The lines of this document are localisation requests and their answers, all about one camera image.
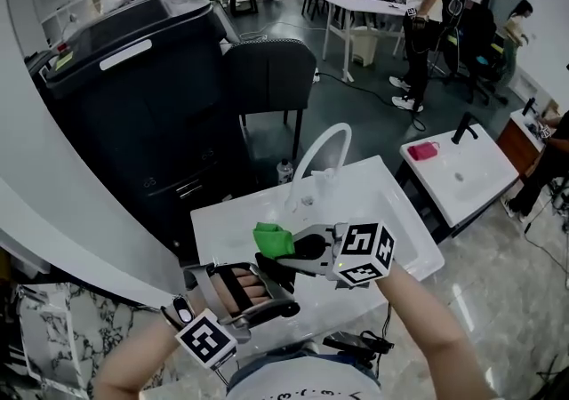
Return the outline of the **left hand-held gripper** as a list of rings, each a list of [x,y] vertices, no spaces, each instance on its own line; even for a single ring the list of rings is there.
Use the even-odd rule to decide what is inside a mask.
[[[241,289],[232,268],[253,272],[265,285],[269,300],[253,305]],[[188,267],[185,277],[192,288],[198,289],[204,298],[205,308],[196,313],[196,319],[176,334],[180,345],[204,368],[218,368],[236,353],[239,344],[252,338],[251,329],[272,319],[296,316],[300,305],[293,295],[279,282],[260,271],[252,263]],[[241,311],[229,313],[214,288],[211,276],[219,274],[232,290]]]

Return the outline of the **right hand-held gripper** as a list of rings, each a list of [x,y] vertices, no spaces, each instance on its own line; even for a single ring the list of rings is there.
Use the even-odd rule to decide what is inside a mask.
[[[311,225],[293,236],[295,247],[326,247],[316,259],[280,257],[276,263],[307,276],[324,276],[336,289],[368,288],[390,274],[396,239],[384,222]]]

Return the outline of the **green cloth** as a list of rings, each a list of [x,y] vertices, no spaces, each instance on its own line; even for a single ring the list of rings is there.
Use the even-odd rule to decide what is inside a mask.
[[[276,223],[258,222],[252,230],[253,240],[260,253],[266,258],[277,258],[294,255],[293,234]]]

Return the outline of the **person's right forearm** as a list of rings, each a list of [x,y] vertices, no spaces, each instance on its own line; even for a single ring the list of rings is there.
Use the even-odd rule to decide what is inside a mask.
[[[437,400],[496,400],[475,348],[451,310],[397,263],[376,281],[424,355]]]

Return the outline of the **person's left forearm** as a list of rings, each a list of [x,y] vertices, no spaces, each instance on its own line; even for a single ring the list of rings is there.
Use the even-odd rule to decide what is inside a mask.
[[[122,341],[104,360],[94,381],[94,400],[139,400],[140,392],[180,347],[162,317]]]

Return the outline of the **clear plastic bottle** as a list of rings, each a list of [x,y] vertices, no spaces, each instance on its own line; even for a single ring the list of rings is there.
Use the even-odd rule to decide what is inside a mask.
[[[283,159],[277,164],[276,171],[277,171],[277,182],[279,185],[289,183],[292,181],[294,175],[294,168],[293,164],[287,159]]]

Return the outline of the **person's left hand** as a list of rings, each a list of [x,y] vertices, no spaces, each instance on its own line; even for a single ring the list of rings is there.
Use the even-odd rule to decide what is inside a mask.
[[[232,268],[232,272],[253,305],[261,304],[269,299],[264,284],[253,272],[243,268]],[[232,290],[228,288],[221,276],[214,274],[211,276],[211,281],[227,311],[229,313],[240,312],[241,309],[235,302]]]

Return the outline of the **person's blue jeans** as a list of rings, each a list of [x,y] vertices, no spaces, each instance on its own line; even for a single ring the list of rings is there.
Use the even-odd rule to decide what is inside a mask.
[[[227,391],[230,391],[238,383],[243,381],[246,377],[260,370],[267,364],[283,362],[286,360],[293,360],[305,356],[320,358],[339,364],[347,364],[359,370],[368,378],[372,379],[378,386],[380,382],[374,372],[365,364],[362,363],[354,354],[346,351],[340,351],[337,354],[324,354],[320,352],[319,346],[313,340],[304,340],[292,345],[282,348],[277,348],[269,351],[264,356],[260,356],[251,362],[246,363],[241,368],[237,369],[228,382]]]

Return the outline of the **person's white shirt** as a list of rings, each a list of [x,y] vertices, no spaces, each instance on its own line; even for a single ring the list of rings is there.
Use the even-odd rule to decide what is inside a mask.
[[[303,356],[265,364],[228,390],[226,400],[383,400],[381,388],[355,366]]]

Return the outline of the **pink sponge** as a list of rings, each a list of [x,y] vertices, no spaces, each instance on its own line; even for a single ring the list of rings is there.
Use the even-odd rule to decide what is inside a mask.
[[[407,148],[410,158],[415,161],[425,161],[438,155],[440,144],[435,141],[426,141],[414,144]]]

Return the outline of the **dark grey chair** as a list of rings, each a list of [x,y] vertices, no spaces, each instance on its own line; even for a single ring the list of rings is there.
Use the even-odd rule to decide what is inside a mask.
[[[309,105],[317,59],[297,39],[249,40],[233,44],[223,55],[230,107],[246,125],[253,114],[296,113],[292,158],[298,155],[301,124]]]

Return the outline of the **white waste bin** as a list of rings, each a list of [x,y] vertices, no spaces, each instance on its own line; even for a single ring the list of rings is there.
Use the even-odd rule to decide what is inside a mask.
[[[377,48],[378,37],[376,28],[368,28],[366,26],[356,27],[355,32],[361,32],[361,35],[352,35],[352,56],[353,62],[368,67],[373,64],[374,55]]]

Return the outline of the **marble sink cabinet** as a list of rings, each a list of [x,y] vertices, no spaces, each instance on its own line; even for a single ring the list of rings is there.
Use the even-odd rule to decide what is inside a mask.
[[[0,289],[3,397],[92,400],[103,359],[158,311],[73,283]]]

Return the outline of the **wooden cabinet with sink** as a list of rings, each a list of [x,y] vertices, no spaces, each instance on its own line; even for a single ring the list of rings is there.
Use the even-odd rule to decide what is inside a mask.
[[[513,164],[521,180],[533,172],[545,144],[539,137],[539,124],[534,113],[523,109],[512,112],[497,139],[497,145]]]

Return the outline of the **black office chair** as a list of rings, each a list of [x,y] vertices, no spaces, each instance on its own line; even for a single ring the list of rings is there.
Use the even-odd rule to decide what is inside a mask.
[[[483,104],[488,106],[503,75],[504,63],[503,51],[500,51],[502,40],[497,36],[492,11],[473,4],[463,14],[459,36],[459,66],[464,69],[459,77],[469,89],[468,103],[479,94]]]

